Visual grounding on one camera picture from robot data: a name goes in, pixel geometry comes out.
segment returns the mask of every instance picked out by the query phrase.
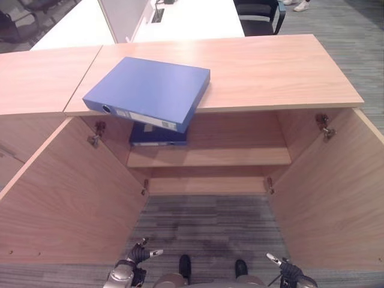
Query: binder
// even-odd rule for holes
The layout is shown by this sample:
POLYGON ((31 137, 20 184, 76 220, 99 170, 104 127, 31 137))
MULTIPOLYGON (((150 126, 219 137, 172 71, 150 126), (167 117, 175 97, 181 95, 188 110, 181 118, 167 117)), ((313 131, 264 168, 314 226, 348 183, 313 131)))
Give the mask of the binder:
POLYGON ((210 70, 126 57, 83 98, 91 110, 184 133, 210 70))
POLYGON ((130 143, 132 146, 181 146, 187 144, 187 133, 188 130, 180 133, 151 124, 135 122, 130 143))

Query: white desk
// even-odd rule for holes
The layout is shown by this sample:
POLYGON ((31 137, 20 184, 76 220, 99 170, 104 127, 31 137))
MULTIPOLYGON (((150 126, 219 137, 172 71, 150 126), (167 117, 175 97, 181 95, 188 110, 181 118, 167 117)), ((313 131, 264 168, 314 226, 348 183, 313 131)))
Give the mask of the white desk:
POLYGON ((160 23, 142 23, 133 42, 244 37, 233 0, 177 0, 160 23))
MULTIPOLYGON (((243 37, 233 0, 177 0, 161 23, 140 24, 133 42, 243 37)), ((31 50, 114 44, 97 0, 82 0, 31 50)))
POLYGON ((97 0, 82 0, 31 50, 114 43, 97 0))

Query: black office chair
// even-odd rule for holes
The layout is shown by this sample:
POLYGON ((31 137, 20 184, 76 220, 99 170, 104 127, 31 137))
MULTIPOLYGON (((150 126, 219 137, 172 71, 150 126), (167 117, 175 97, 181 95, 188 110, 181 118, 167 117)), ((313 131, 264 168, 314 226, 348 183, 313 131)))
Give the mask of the black office chair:
POLYGON ((12 20, 9 14, 0 10, 0 42, 6 43, 25 43, 33 46, 37 41, 37 36, 42 32, 37 16, 34 13, 28 13, 17 20, 12 20), (26 17, 33 17, 31 24, 17 25, 16 23, 26 17))
MULTIPOLYGON (((32 0, 29 2, 24 2, 25 0, 17 0, 20 5, 28 12, 37 13, 43 12, 44 14, 48 13, 48 10, 57 6, 60 0, 32 0)), ((50 17, 51 21, 56 24, 55 18, 50 17)))
POLYGON ((276 35, 286 16, 286 9, 282 2, 277 0, 234 0, 236 10, 245 36, 276 35), (277 8, 279 18, 276 28, 273 28, 277 8), (249 20, 244 16, 263 16, 269 18, 264 20, 249 20))

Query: binder ring hole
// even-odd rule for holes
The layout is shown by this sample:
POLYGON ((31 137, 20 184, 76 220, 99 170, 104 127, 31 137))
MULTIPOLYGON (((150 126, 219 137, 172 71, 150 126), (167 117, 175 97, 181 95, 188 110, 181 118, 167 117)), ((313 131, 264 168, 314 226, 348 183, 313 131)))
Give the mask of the binder ring hole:
POLYGON ((104 112, 110 114, 110 109, 107 105, 103 105, 103 110, 104 110, 104 112))

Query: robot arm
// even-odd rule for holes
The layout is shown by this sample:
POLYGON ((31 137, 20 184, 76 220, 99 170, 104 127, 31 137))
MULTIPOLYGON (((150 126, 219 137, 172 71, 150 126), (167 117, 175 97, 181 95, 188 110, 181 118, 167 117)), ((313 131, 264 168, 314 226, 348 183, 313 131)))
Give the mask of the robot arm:
POLYGON ((281 288, 317 288, 317 283, 312 278, 305 276, 296 265, 288 263, 287 260, 280 261, 272 254, 267 253, 267 258, 280 268, 280 287, 281 288))
POLYGON ((148 251, 144 246, 148 238, 136 243, 130 250, 126 259, 119 260, 115 268, 109 273, 103 288, 141 287, 144 283, 146 271, 137 267, 139 263, 155 256, 162 255, 163 250, 148 251))

